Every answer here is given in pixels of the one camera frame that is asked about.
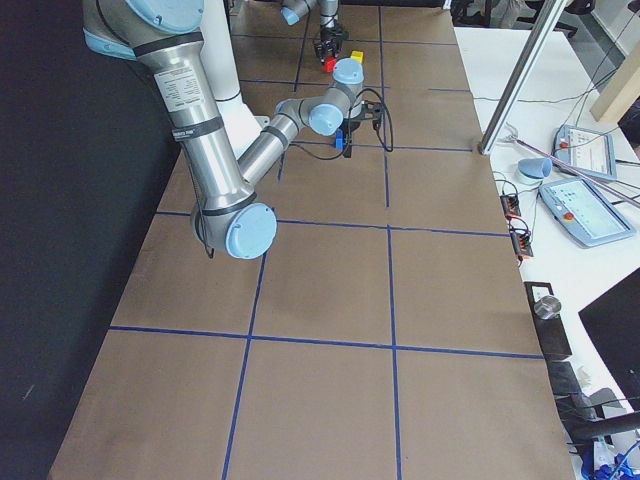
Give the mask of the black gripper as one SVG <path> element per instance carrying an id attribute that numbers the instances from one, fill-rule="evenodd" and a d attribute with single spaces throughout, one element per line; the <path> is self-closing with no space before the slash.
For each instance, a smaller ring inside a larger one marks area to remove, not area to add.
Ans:
<path id="1" fill-rule="evenodd" d="M 343 157 L 352 156 L 351 135 L 364 122 L 370 122 L 374 131 L 378 132 L 384 114 L 384 107 L 381 102 L 362 100 L 355 112 L 351 112 L 350 117 L 345 118 L 341 124 L 343 134 Z"/>
<path id="2" fill-rule="evenodd" d="M 314 51 L 318 59 L 337 58 L 342 43 L 349 38 L 349 32 L 341 25 L 322 27 L 320 37 L 313 41 Z"/>

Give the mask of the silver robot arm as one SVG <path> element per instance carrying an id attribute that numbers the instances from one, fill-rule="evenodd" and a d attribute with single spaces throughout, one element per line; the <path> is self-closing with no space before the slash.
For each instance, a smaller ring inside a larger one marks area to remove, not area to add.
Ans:
<path id="1" fill-rule="evenodd" d="M 346 28 L 339 22 L 338 0 L 284 0 L 280 13 L 292 26 L 315 8 L 319 9 L 319 38 L 313 42 L 316 57 L 322 64 L 339 57 L 342 44 L 349 37 Z"/>
<path id="2" fill-rule="evenodd" d="M 269 118 L 253 115 L 220 1 L 86 1 L 83 19 L 92 51 L 152 73 L 188 161 L 191 225 L 208 253 L 254 259 L 270 248 L 277 220 L 255 187 L 302 130 L 349 141 L 363 122 L 386 118 L 380 102 L 365 99 L 363 66 L 353 58 L 337 62 L 323 94 L 284 100 Z"/>

